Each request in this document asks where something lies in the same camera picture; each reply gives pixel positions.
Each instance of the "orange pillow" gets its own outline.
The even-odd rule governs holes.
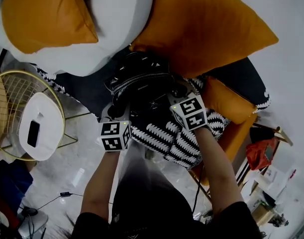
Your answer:
[[[257,109],[221,81],[208,77],[202,99],[207,108],[213,109],[235,124],[241,124]]]
[[[2,22],[12,44],[26,54],[98,42],[84,0],[3,0]]]
[[[194,78],[278,42],[241,0],[154,0],[133,51],[154,51],[171,71]]]

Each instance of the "white pillow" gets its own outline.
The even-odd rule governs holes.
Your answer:
[[[90,0],[98,43],[43,48],[33,54],[16,49],[0,25],[0,46],[20,62],[37,64],[47,73],[87,76],[101,69],[118,51],[129,45],[143,30],[153,0]]]

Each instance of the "forearm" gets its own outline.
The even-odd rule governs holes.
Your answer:
[[[92,212],[108,219],[108,203],[120,152],[106,152],[87,184],[81,213]]]
[[[229,205],[243,199],[232,165],[211,132],[206,128],[198,128],[195,134],[210,184],[213,211],[218,214]]]

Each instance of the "wrist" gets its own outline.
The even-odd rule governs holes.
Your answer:
[[[106,154],[109,155],[114,155],[114,156],[119,156],[120,155],[120,151],[107,151]]]
[[[199,128],[196,128],[195,130],[194,130],[194,133],[195,134],[198,134],[198,133],[204,133],[204,132],[209,132],[209,133],[211,133],[211,131],[210,131],[210,129],[208,128],[208,126],[203,126],[203,127],[199,127]]]

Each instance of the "white wall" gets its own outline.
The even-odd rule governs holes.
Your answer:
[[[279,38],[249,58],[271,95],[267,121],[283,127],[294,142],[288,151],[304,161],[304,0],[242,1]]]

